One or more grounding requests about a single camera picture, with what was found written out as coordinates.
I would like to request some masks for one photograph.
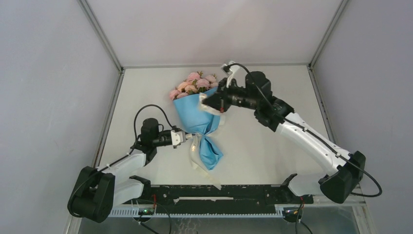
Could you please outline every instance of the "metal frame edge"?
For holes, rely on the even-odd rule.
[[[360,234],[377,234],[373,219],[367,206],[353,207],[354,217]]]
[[[309,74],[310,79],[311,79],[311,83],[313,84],[314,93],[316,94],[317,102],[319,104],[320,111],[321,111],[321,116],[322,116],[322,119],[324,121],[325,128],[327,130],[327,136],[330,139],[330,141],[337,144],[337,139],[336,139],[336,137],[334,135],[334,132],[333,132],[333,129],[331,127],[330,120],[329,120],[329,115],[328,115],[328,112],[327,112],[327,110],[324,106],[324,101],[323,101],[323,98],[322,98],[322,95],[321,95],[321,92],[320,92],[320,89],[319,89],[319,85],[317,84],[317,79],[316,79],[316,76],[314,74],[314,69],[311,68],[310,65],[308,65],[307,70],[308,70],[308,74]]]
[[[119,72],[122,72],[122,65],[119,62],[111,44],[109,43],[108,38],[106,37],[105,32],[103,32],[102,27],[100,26],[99,21],[96,18],[93,10],[90,7],[90,4],[87,0],[77,0],[80,7],[82,8],[83,12],[85,13],[86,17],[88,18],[90,24],[92,25],[93,30],[95,31],[97,37],[99,38],[100,42],[102,43],[103,47],[105,48],[108,55],[111,57],[112,62],[114,63],[116,69]]]
[[[310,68],[313,68],[317,60],[319,59],[321,52],[323,51],[328,39],[330,38],[331,33],[336,28],[337,23],[340,20],[342,13],[344,12],[349,2],[350,0],[341,0],[340,5],[338,6],[336,12],[334,13],[333,19],[328,25],[327,30],[325,31],[324,36],[322,37],[320,41],[320,44],[318,45],[313,57],[311,58],[311,61],[309,63]]]
[[[103,124],[102,133],[100,135],[100,142],[96,150],[96,154],[95,154],[96,156],[92,163],[94,167],[97,167],[99,165],[100,160],[102,158],[103,149],[105,148],[106,139],[108,137],[109,128],[112,122],[113,113],[115,112],[117,98],[119,97],[119,92],[120,92],[120,88],[122,87],[124,75],[125,75],[125,70],[122,70],[122,72],[119,74],[117,83],[115,85],[115,89],[113,91],[112,99],[109,105],[108,114],[106,115],[105,123]]]

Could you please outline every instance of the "pink flower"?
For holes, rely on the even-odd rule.
[[[182,90],[184,90],[185,87],[187,87],[188,85],[190,85],[190,83],[184,81],[184,82],[180,83],[180,84],[178,85],[178,88],[176,88],[176,89],[179,90],[179,91],[182,91]]]
[[[188,76],[187,82],[192,83],[194,80],[199,80],[200,78],[201,76],[198,73],[193,72]]]
[[[196,82],[196,86],[198,86],[198,88],[209,88],[209,81],[201,78]]]
[[[176,98],[179,99],[179,98],[183,98],[185,96],[188,96],[188,94],[187,93],[180,93]]]
[[[195,86],[193,85],[188,85],[187,87],[185,87],[185,91],[193,91],[193,92],[197,92],[198,90],[195,88]]]
[[[217,82],[217,79],[214,76],[206,76],[204,79],[208,80],[211,83]]]
[[[180,95],[180,94],[181,94],[181,91],[174,89],[174,90],[172,90],[172,91],[169,93],[169,98],[170,98],[171,100],[174,100],[175,97],[176,97],[177,95]]]
[[[215,87],[218,87],[218,83],[217,83],[217,82],[214,82],[214,83],[211,84],[211,88],[215,88]]]

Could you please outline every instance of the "gray wall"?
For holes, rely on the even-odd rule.
[[[362,151],[383,186],[367,199],[381,234],[412,227],[412,12],[412,0],[351,1],[315,66],[339,143]],[[361,185],[376,192],[366,177]]]
[[[0,233],[62,233],[117,71],[75,0],[0,3]]]

